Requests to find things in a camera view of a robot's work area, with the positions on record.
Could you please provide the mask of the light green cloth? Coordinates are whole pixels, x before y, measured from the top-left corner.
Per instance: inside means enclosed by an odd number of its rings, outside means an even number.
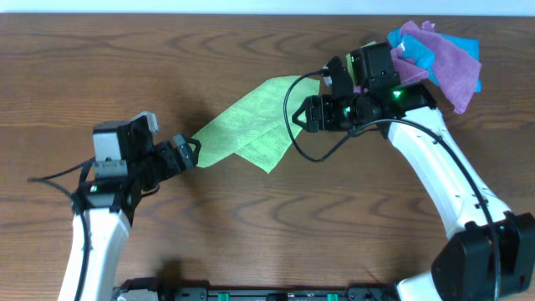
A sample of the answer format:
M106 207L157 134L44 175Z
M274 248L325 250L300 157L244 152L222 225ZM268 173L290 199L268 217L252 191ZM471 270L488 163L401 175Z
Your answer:
M271 172L291 140L283 117L283 100L296 75L268 79L194 134L201 142L200 168L235 154Z

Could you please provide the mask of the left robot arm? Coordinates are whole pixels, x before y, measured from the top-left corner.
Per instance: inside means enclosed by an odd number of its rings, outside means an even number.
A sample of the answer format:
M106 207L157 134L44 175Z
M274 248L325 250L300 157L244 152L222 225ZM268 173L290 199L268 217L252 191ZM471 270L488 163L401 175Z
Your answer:
M199 140L175 135L154 144L151 135L120 144L112 133L93 135L95 178L73 194L73 242L61 300L109 300L135 209L160 183L194 168Z

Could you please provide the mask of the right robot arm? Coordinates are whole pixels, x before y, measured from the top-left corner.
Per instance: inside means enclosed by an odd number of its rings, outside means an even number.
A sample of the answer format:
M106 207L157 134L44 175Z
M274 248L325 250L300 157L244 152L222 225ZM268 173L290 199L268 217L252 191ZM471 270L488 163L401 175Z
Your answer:
M534 217L515 214L477 175L422 84L312 95L287 124L357 136L374 125L430 195L447 244L431 269L396 285L400 300L498 300L526 291L534 271Z

